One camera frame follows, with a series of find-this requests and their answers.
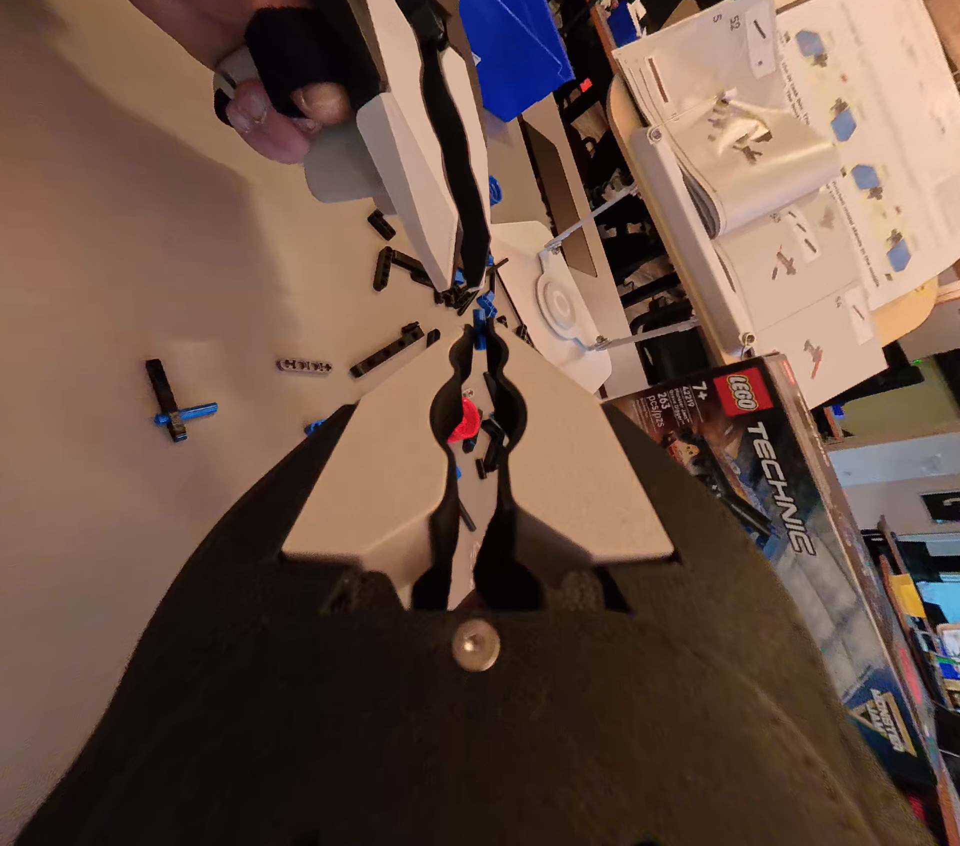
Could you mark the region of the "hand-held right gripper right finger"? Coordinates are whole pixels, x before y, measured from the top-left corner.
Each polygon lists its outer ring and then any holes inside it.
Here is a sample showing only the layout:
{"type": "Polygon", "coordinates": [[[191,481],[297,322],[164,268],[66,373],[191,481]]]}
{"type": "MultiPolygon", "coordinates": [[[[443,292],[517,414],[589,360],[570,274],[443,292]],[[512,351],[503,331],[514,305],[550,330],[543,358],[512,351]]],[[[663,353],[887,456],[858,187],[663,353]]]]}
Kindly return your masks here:
{"type": "Polygon", "coordinates": [[[600,400],[492,326],[486,371],[505,441],[474,567],[485,604],[541,610],[569,576],[670,560],[674,543],[600,400]]]}

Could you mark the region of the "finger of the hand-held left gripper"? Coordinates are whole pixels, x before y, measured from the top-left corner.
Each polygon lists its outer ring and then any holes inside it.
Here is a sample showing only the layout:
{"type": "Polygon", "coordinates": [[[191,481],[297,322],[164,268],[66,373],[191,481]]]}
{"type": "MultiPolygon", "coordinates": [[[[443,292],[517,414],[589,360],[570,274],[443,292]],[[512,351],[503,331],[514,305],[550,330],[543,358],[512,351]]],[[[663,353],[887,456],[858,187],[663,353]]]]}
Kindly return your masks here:
{"type": "Polygon", "coordinates": [[[479,288],[491,247],[491,202],[488,145],[472,68],[450,45],[424,45],[422,60],[424,105],[458,221],[455,253],[465,284],[479,288]]]}
{"type": "Polygon", "coordinates": [[[356,125],[384,191],[433,288],[451,288],[464,242],[464,129],[457,90],[464,62],[450,50],[433,0],[360,0],[379,60],[381,90],[356,125]]]}

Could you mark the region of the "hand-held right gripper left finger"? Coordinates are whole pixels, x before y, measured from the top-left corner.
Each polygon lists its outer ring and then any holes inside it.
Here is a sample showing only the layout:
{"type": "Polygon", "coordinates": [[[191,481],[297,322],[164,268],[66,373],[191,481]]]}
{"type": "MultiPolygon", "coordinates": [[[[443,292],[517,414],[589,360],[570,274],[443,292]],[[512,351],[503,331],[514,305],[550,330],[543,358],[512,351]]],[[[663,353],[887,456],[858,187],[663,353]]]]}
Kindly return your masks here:
{"type": "Polygon", "coordinates": [[[448,440],[462,418],[462,338],[426,348],[355,405],[289,534],[288,559],[358,567],[447,610],[460,531],[448,440]]]}

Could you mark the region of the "black thin beam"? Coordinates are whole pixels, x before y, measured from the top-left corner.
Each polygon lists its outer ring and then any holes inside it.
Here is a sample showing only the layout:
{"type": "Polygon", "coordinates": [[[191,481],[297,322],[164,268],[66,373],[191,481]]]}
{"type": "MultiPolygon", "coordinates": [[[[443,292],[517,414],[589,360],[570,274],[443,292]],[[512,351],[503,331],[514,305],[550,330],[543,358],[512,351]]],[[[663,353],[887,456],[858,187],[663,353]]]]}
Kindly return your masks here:
{"type": "Polygon", "coordinates": [[[177,403],[162,360],[158,358],[146,360],[145,371],[156,400],[153,424],[165,430],[172,442],[182,443],[186,441],[188,436],[186,420],[177,403]]]}

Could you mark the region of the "blue storage bin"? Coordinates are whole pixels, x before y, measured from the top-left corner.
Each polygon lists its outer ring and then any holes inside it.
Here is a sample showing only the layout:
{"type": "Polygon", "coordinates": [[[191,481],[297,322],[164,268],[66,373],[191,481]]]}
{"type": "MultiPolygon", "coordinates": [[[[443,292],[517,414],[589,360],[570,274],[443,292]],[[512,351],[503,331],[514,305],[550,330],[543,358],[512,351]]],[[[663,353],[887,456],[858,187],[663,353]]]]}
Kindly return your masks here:
{"type": "Polygon", "coordinates": [[[508,122],[574,80],[547,0],[460,0],[483,106],[508,122]]]}

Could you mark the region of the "scattered black toy beams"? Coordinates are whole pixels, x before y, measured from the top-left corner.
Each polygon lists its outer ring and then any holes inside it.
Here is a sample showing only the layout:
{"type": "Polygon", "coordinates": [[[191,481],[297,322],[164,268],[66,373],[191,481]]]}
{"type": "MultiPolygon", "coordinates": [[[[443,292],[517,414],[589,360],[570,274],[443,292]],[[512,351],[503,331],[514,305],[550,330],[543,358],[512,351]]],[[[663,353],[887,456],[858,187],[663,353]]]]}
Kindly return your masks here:
{"type": "MultiPolygon", "coordinates": [[[[506,254],[490,254],[486,260],[486,277],[478,287],[468,286],[463,270],[456,268],[454,270],[452,286],[440,291],[435,288],[433,281],[426,273],[426,268],[418,259],[387,244],[378,252],[371,285],[375,292],[382,292],[389,284],[391,273],[395,268],[398,268],[406,272],[413,283],[428,288],[433,295],[436,306],[455,312],[459,317],[463,317],[470,312],[471,322],[473,322],[473,309],[475,307],[492,305],[496,307],[497,310],[494,324],[509,327],[510,321],[507,315],[501,313],[498,309],[498,291],[506,290],[505,286],[498,286],[498,279],[500,278],[501,270],[508,265],[509,262],[510,259],[506,254]]],[[[352,378],[360,380],[403,351],[411,348],[417,342],[424,340],[426,345],[431,346],[438,342],[440,337],[441,332],[438,328],[425,331],[420,323],[416,321],[403,324],[400,327],[397,338],[351,365],[349,367],[349,374],[352,378]]],[[[479,406],[478,408],[482,414],[482,424],[479,433],[474,438],[460,443],[462,444],[463,453],[469,454],[474,450],[480,433],[486,433],[488,443],[485,456],[483,459],[477,459],[475,461],[479,478],[485,480],[490,474],[499,469],[502,459],[506,454],[507,434],[499,423],[495,412],[484,414],[479,406]]]]}

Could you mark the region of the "dark toy set box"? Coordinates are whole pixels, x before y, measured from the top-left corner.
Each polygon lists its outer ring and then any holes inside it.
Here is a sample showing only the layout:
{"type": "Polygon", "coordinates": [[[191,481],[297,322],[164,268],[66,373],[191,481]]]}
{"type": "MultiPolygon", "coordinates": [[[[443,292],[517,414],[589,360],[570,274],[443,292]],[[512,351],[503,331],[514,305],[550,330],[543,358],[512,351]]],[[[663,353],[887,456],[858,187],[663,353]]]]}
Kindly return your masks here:
{"type": "Polygon", "coordinates": [[[958,844],[958,718],[921,671],[786,357],[611,403],[736,516],[798,608],[847,721],[934,836],[958,844]]]}

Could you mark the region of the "white book stand ledge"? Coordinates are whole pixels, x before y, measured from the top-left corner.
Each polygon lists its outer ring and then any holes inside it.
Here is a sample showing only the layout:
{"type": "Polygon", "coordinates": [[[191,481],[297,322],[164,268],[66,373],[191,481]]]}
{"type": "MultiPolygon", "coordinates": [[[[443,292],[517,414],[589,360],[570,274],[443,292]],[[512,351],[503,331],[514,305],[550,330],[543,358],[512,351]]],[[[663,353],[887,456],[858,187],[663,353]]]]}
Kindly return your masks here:
{"type": "Polygon", "coordinates": [[[677,158],[659,128],[637,128],[627,141],[636,180],[663,246],[707,343],[731,362],[757,343],[746,306],[708,237],[677,158]]]}

